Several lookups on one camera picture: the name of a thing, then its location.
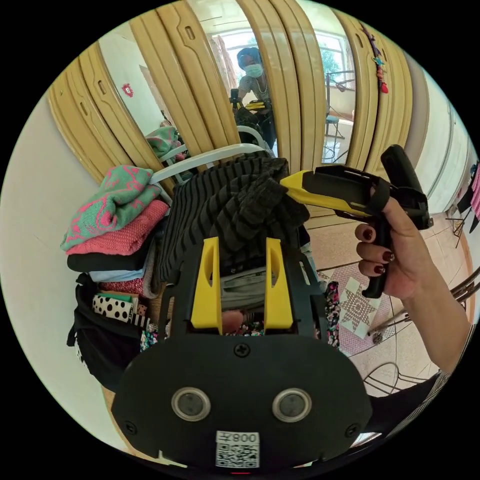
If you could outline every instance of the wrist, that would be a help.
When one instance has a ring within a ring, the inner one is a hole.
[[[424,302],[429,292],[437,290],[442,284],[445,284],[442,275],[433,261],[430,261],[425,268],[422,269],[422,274],[418,277],[417,285],[413,293],[409,297],[402,299],[404,307],[408,310],[409,306],[414,305],[416,302]]]

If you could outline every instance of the tree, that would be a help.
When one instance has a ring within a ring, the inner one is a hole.
[[[321,62],[323,64],[323,74],[325,78],[327,78],[327,74],[331,72],[338,72],[341,70],[340,65],[334,58],[334,53],[331,50],[325,50],[320,46],[320,55],[321,55]],[[340,75],[330,75],[330,79],[333,81],[338,81],[341,79]]]

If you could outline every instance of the red ornament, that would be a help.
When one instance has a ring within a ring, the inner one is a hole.
[[[129,83],[125,83],[121,89],[123,90],[125,95],[128,95],[130,98],[134,96],[134,91],[132,90],[132,87]]]

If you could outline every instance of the qr code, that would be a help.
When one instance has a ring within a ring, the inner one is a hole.
[[[216,444],[216,466],[253,469],[260,466],[259,444]]]

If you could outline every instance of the hanging decoration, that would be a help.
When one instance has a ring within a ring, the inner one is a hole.
[[[125,95],[129,96],[130,98],[134,96],[134,91],[132,90],[132,87],[129,83],[124,83],[121,89],[123,90]]]
[[[378,78],[378,89],[383,93],[387,94],[389,92],[389,88],[385,83],[384,74],[387,73],[383,69],[383,65],[385,65],[384,61],[381,59],[381,52],[375,45],[375,37],[365,28],[365,26],[360,23],[362,32],[367,36],[368,41],[370,42],[371,48],[373,50],[373,57],[372,60],[376,63],[376,77]]]

